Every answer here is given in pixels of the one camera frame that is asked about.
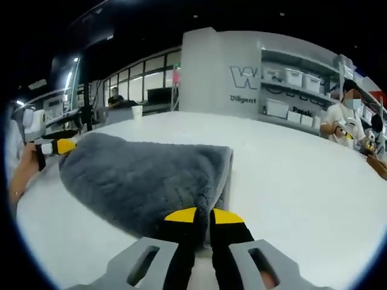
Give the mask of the person's left hand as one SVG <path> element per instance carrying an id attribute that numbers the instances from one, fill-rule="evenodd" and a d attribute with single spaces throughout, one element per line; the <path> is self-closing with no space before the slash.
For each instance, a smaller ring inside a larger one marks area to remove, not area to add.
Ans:
<path id="1" fill-rule="evenodd" d="M 28 182 L 39 171 L 37 149 L 34 143 L 27 143 L 19 161 L 18 177 Z"/>

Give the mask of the person's right hand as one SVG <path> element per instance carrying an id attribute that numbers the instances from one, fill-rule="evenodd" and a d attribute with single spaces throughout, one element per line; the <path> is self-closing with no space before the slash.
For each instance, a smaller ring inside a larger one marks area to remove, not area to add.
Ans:
<path id="1" fill-rule="evenodd" d="M 266 289 L 274 289 L 279 284 L 278 280 L 267 271 L 261 271 L 260 275 Z"/>

